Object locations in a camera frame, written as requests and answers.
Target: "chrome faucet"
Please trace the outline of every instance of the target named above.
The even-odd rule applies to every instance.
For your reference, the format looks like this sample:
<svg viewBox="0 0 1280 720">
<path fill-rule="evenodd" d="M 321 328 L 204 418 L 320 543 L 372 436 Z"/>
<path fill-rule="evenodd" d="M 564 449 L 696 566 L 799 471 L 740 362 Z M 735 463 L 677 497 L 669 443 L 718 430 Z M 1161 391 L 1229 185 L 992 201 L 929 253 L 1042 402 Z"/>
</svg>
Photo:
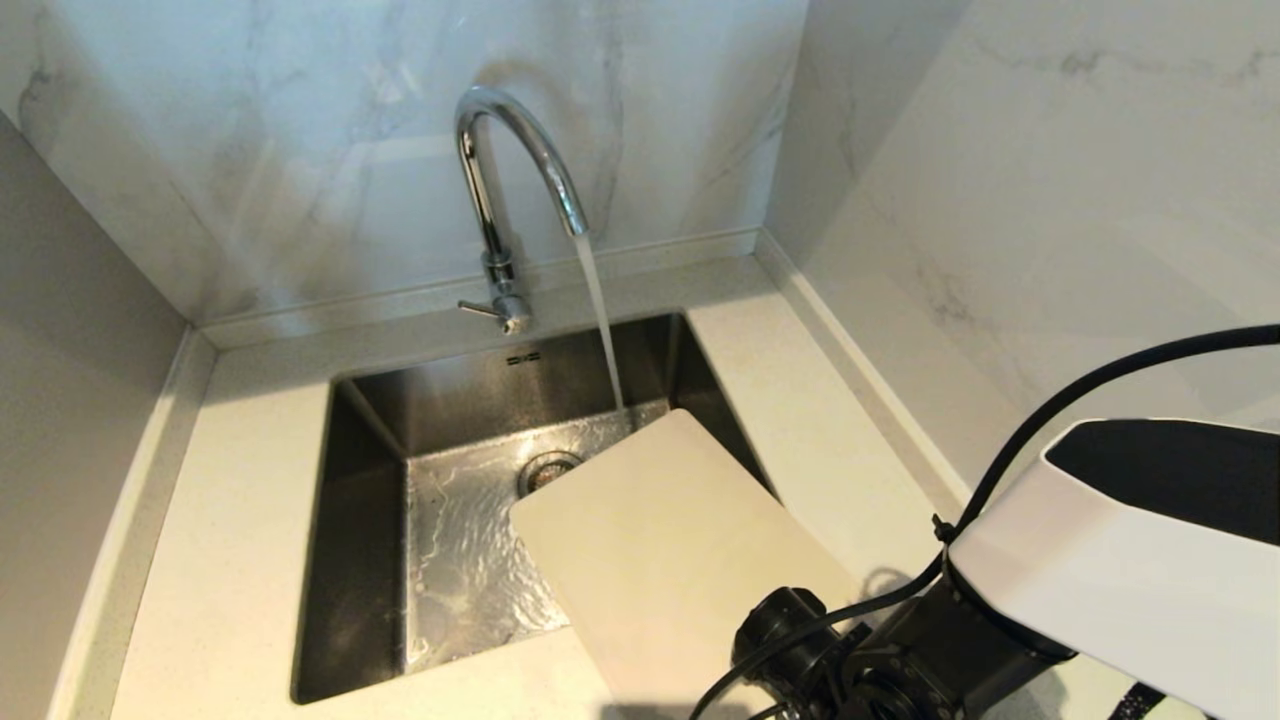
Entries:
<svg viewBox="0 0 1280 720">
<path fill-rule="evenodd" d="M 495 318 L 502 325 L 503 334 L 516 334 L 532 323 L 532 311 L 529 302 L 517 292 L 516 266 L 511 250 L 502 243 L 498 227 L 494 224 L 493 205 L 489 202 L 489 191 L 485 188 L 484 173 L 476 155 L 475 124 L 481 115 L 493 115 L 502 120 L 516 133 L 525 150 L 529 150 L 538 172 L 547 182 L 547 190 L 552 192 L 564 232 L 571 237 L 585 234 L 586 215 L 577 200 L 577 191 L 573 190 L 573 181 L 568 177 L 568 168 L 561 160 L 552 138 L 524 105 L 500 90 L 480 85 L 462 94 L 454 113 L 458 156 L 467 176 L 467 187 L 471 190 L 471 202 L 476 208 L 476 219 L 480 220 L 480 232 L 484 233 L 485 251 L 481 261 L 489 278 L 493 306 L 460 300 L 458 307 Z"/>
</svg>

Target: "countertop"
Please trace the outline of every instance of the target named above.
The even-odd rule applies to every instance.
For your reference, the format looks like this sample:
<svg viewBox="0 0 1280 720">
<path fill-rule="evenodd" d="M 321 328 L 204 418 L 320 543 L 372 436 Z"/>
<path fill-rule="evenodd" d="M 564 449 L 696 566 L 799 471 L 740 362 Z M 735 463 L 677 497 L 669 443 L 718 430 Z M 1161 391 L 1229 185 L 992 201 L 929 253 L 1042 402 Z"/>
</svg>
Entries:
<svg viewBox="0 0 1280 720">
<path fill-rule="evenodd" d="M 929 561 L 932 505 L 754 258 L 608 278 L 604 292 L 614 322 L 686 314 L 780 500 L 864 593 Z M 530 300 L 538 325 L 521 341 L 593 324 L 585 287 Z M 306 706 L 289 698 L 329 383 L 506 342 L 443 311 L 223 354 L 113 719 L 614 716 L 572 628 Z M 1078 662 L 1001 714 L 1106 716 L 1128 680 Z"/>
</svg>

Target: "sink drain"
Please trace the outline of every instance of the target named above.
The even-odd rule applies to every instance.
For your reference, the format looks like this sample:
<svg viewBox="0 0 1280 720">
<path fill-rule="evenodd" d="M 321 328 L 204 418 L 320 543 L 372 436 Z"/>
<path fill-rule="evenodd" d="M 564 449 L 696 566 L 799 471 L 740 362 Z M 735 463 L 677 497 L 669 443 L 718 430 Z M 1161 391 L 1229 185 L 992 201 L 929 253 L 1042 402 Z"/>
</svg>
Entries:
<svg viewBox="0 0 1280 720">
<path fill-rule="evenodd" d="M 559 450 L 544 452 L 526 462 L 520 470 L 520 478 L 516 480 L 516 492 L 520 497 L 525 497 L 581 464 L 582 459 L 572 452 Z"/>
</svg>

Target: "water stream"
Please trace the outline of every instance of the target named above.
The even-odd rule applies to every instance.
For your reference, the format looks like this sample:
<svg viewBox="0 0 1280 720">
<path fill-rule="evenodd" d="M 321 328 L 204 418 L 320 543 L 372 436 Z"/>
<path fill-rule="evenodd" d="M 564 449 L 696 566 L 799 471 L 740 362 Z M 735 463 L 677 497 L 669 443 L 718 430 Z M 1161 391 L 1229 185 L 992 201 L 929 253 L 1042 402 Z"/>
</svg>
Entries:
<svg viewBox="0 0 1280 720">
<path fill-rule="evenodd" d="M 582 233 L 573 237 L 577 246 L 577 259 L 582 263 L 582 272 L 586 273 L 586 287 L 591 291 L 591 305 L 595 305 L 595 322 L 600 325 L 600 337 L 604 340 L 604 361 L 609 364 L 609 382 L 613 383 L 613 401 L 622 405 L 622 383 L 618 382 L 618 361 L 613 356 L 613 334 L 609 332 L 609 315 L 604 311 L 604 293 L 600 291 L 600 275 L 595 272 L 595 258 L 591 255 L 591 236 Z"/>
</svg>

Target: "cutting board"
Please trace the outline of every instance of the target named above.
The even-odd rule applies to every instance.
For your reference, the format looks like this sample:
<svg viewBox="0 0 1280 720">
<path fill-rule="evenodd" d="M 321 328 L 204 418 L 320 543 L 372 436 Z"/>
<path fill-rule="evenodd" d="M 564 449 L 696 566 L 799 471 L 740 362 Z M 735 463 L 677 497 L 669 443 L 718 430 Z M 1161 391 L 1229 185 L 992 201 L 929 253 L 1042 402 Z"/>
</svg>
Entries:
<svg viewBox="0 0 1280 720">
<path fill-rule="evenodd" d="M 809 588 L 828 609 L 855 600 L 846 570 L 684 410 L 521 500 L 511 520 L 627 717 L 687 716 L 776 588 Z M 707 717 L 771 703 L 739 685 Z"/>
</svg>

